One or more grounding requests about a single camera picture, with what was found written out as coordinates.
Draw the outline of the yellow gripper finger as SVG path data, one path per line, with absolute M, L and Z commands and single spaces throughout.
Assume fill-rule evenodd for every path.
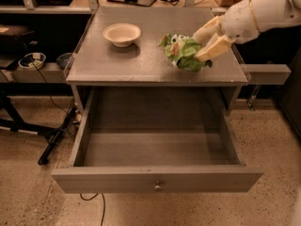
M 196 54 L 195 58 L 199 61 L 211 60 L 215 57 L 219 57 L 226 53 L 231 45 L 233 44 L 233 39 L 228 35 L 219 36 L 214 34 L 206 46 L 201 48 Z
M 222 34 L 220 20 L 220 16 L 213 17 L 193 34 L 193 40 L 200 44 L 206 42 L 207 45 L 219 43 L 221 41 Z

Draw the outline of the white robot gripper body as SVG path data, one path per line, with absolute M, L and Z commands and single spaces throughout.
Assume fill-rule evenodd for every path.
M 251 8 L 251 1 L 242 0 L 231 6 L 221 18 L 221 29 L 238 44 L 255 40 L 260 32 Z

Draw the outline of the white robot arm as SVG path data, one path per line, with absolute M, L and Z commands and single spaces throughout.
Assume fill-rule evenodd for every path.
M 233 43 L 255 40 L 273 28 L 301 25 L 301 0 L 242 0 L 196 31 L 193 40 L 206 45 L 196 54 L 199 61 L 226 53 Z

